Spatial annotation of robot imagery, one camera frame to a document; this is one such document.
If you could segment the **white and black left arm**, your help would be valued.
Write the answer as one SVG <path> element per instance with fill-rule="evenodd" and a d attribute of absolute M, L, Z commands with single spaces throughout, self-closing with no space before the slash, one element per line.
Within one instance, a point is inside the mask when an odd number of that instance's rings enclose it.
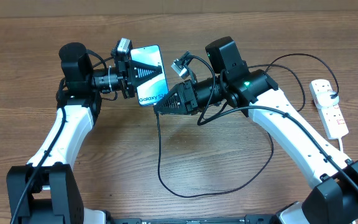
<path fill-rule="evenodd" d="M 160 47 L 133 48 L 121 39 L 111 51 L 113 65 L 79 42 L 59 51 L 63 78 L 56 94 L 55 122 L 26 165 L 11 167 L 6 183 L 12 223 L 112 223 L 108 211 L 84 206 L 74 163 L 93 129 L 108 93 L 156 104 L 167 92 Z"/>

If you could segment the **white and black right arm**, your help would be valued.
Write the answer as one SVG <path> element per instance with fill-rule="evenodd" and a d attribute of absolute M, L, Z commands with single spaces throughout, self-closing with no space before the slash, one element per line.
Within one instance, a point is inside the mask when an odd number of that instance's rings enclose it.
<path fill-rule="evenodd" d="M 197 82 L 187 67 L 191 54 L 173 63 L 183 77 L 155 106 L 156 115 L 199 115 L 223 103 L 268 132 L 292 158 L 311 188 L 303 202 L 273 215 L 248 215 L 246 223 L 351 223 L 358 219 L 358 160 L 327 142 L 298 112 L 265 70 L 250 71 L 231 37 L 206 46 L 212 76 Z"/>

